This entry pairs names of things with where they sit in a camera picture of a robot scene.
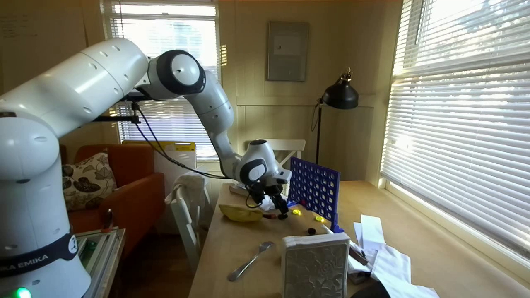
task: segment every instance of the armchair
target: armchair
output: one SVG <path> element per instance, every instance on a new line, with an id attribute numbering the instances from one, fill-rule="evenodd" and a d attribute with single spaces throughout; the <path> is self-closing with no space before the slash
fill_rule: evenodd
<path id="1" fill-rule="evenodd" d="M 115 225 L 126 228 L 123 249 L 123 256 L 126 256 L 163 215 L 166 206 L 164 175 L 154 172 L 154 152 L 149 145 L 83 145 L 78 148 L 75 162 L 98 152 L 108 152 L 118 188 L 96 208 L 70 210 L 70 223 L 73 231 L 80 233 L 106 228 L 113 220 Z"/>

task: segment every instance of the robotic arm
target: robotic arm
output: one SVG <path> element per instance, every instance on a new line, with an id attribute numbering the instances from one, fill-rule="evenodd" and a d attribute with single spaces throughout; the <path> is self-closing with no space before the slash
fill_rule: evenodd
<path id="1" fill-rule="evenodd" d="M 245 183 L 264 208 L 287 216 L 280 192 L 290 170 L 279 165 L 265 140 L 254 140 L 244 155 L 232 150 L 231 102 L 194 56 L 168 51 L 148 61 L 128 39 L 103 41 L 0 96 L 0 296 L 17 289 L 42 298 L 83 296 L 88 289 L 90 274 L 78 258 L 63 200 L 58 137 L 91 122 L 133 89 L 151 99 L 184 94 L 224 173 Z"/>

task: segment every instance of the black cable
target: black cable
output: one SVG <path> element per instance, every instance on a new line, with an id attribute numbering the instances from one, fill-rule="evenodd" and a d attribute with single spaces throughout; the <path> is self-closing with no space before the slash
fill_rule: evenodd
<path id="1" fill-rule="evenodd" d="M 146 114 L 143 112 L 143 109 L 141 109 L 139 105 L 136 105 L 135 110 L 139 110 L 139 114 L 141 114 L 141 117 L 144 119 L 148 129 L 151 130 L 151 135 L 153 135 L 154 142 L 158 144 L 158 147 L 153 144 L 153 140 L 149 140 L 149 139 L 146 137 L 146 134 L 143 132 L 143 129 L 139 127 L 138 122 L 136 122 L 136 129 L 138 129 L 139 134 L 144 137 L 144 140 L 153 147 L 153 150 L 156 150 L 159 155 L 163 155 L 163 157 L 168 158 L 169 162 L 173 162 L 173 163 L 176 163 L 176 165 L 179 165 L 179 167 L 184 167 L 184 168 L 188 168 L 188 170 L 192 170 L 192 172 L 196 172 L 196 173 L 199 173 L 199 175 L 211 177 L 211 178 L 229 178 L 227 175 L 216 175 L 216 173 L 211 173 L 211 172 L 202 172 L 202 170 L 192 168 L 192 167 L 189 167 L 189 165 L 186 165 L 186 163 L 173 158 L 171 155 L 168 155 L 168 152 L 164 150 L 163 144 L 161 144 L 159 139 L 156 137 L 156 134 L 154 134 L 154 130 L 153 130 L 153 127 L 151 127 Z"/>

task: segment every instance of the floor lamp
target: floor lamp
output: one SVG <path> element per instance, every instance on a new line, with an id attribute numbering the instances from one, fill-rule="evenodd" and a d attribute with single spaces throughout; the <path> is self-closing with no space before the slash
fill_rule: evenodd
<path id="1" fill-rule="evenodd" d="M 322 107 L 327 104 L 337 109 L 355 109 L 358 105 L 360 94 L 351 87 L 350 82 L 351 82 L 351 69 L 348 67 L 348 71 L 343 72 L 335 84 L 327 87 L 327 91 L 320 96 L 315 105 L 318 109 L 317 153 L 315 153 L 317 163 L 318 163 L 318 153 L 320 153 Z"/>

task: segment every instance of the wall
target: wall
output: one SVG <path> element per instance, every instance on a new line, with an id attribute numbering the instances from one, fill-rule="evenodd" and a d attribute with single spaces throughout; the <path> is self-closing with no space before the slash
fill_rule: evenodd
<path id="1" fill-rule="evenodd" d="M 323 89 L 350 66 L 360 107 L 323 109 L 320 163 L 343 178 L 376 180 L 381 158 L 390 69 L 400 0 L 221 0 L 221 41 L 229 46 L 224 87 L 237 122 L 231 137 L 244 152 L 249 139 L 307 139 L 315 155 L 315 110 Z M 265 79 L 269 19 L 310 23 L 303 82 Z M 0 3 L 0 79 L 7 91 L 82 47 L 103 39 L 100 0 L 24 0 Z M 86 124 L 68 134 L 68 158 L 86 142 L 116 142 L 118 125 Z"/>

